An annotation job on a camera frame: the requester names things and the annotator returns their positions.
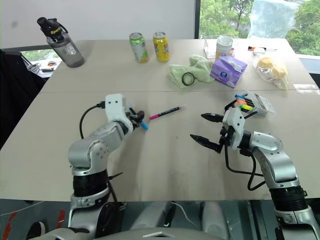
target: black bottle cap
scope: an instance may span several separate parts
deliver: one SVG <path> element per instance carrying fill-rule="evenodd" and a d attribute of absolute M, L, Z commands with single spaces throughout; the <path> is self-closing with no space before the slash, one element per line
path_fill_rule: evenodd
<path fill-rule="evenodd" d="M 46 19 L 45 17 L 40 17 L 36 22 L 47 37 L 54 37 L 62 32 L 62 28 L 56 18 Z"/>

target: floor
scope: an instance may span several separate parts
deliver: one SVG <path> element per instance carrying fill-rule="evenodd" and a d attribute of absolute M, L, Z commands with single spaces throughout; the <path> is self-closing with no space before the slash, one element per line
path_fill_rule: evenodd
<path fill-rule="evenodd" d="M 271 201 L 263 201 L 266 213 L 273 211 Z M 201 228 L 201 220 L 199 217 L 201 201 L 178 201 L 182 205 L 186 214 L 198 228 Z M 124 218 L 121 226 L 122 231 L 129 230 L 135 219 L 143 211 L 143 209 L 151 204 L 150 202 L 129 202 L 126 205 Z M 250 204 L 247 201 L 220 201 L 223 213 L 226 217 L 231 240 L 256 240 L 253 216 Z M 32 204 L 22 200 L 0 200 L 0 234 L 2 240 L 25 240 L 29 227 L 33 222 L 42 221 L 47 226 L 47 231 L 51 231 L 57 227 L 66 227 L 68 222 L 69 202 L 53 202 L 53 201 L 34 201 Z M 64 219 L 58 226 L 59 218 Z M 274 215 L 270 215 L 272 227 L 270 235 L 274 236 L 274 226 L 277 222 Z M 171 223 L 172 228 L 195 229 L 188 221 L 186 221 L 180 208 L 176 208 L 174 218 Z"/>

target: gray water bottle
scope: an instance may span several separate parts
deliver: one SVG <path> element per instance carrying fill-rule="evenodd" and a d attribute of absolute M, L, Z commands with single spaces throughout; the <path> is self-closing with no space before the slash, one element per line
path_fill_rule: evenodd
<path fill-rule="evenodd" d="M 69 37 L 67 29 L 57 22 L 56 18 L 40 17 L 36 22 L 46 36 L 47 43 L 68 67 L 77 68 L 84 64 L 85 59 Z"/>

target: white cable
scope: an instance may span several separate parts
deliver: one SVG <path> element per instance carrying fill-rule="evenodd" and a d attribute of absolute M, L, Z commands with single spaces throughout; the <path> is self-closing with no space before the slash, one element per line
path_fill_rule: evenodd
<path fill-rule="evenodd" d="M 39 205 L 39 204 L 42 204 L 43 202 L 44 202 L 44 201 L 40 201 L 40 202 L 37 202 L 37 203 L 35 203 L 35 204 L 33 204 L 33 205 L 26 206 L 26 207 L 21 208 L 21 209 L 16 210 L 16 211 L 11 211 L 11 212 L 7 212 L 7 213 L 3 213 L 3 214 L 0 215 L 0 217 L 5 216 L 5 215 L 9 215 L 9 214 L 14 214 L 14 213 L 20 212 L 20 211 L 22 211 L 22 210 L 25 210 L 25 209 L 34 207 L 34 206 Z"/>
<path fill-rule="evenodd" d="M 193 221 L 191 221 L 189 218 L 188 218 L 188 216 L 187 216 L 187 214 L 186 214 L 186 212 L 185 212 L 185 210 L 184 210 L 184 208 L 180 205 L 180 204 L 178 204 L 178 203 L 175 203 L 175 202 L 171 202 L 172 204 L 174 204 L 174 205 L 177 205 L 177 206 L 179 206 L 180 207 L 180 209 L 182 210 L 182 212 L 183 212 L 183 214 L 184 214 L 184 217 L 185 217 L 185 219 L 189 222 L 189 223 L 191 223 L 197 230 L 199 230 L 198 229 L 198 227 L 197 227 L 197 225 L 193 222 Z"/>

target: tissue box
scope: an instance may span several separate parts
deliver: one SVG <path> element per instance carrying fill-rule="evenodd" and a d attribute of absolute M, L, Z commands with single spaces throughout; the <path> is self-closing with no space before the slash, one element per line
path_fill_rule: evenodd
<path fill-rule="evenodd" d="M 210 76 L 219 82 L 234 88 L 247 66 L 247 63 L 232 56 L 222 55 L 213 64 Z"/>

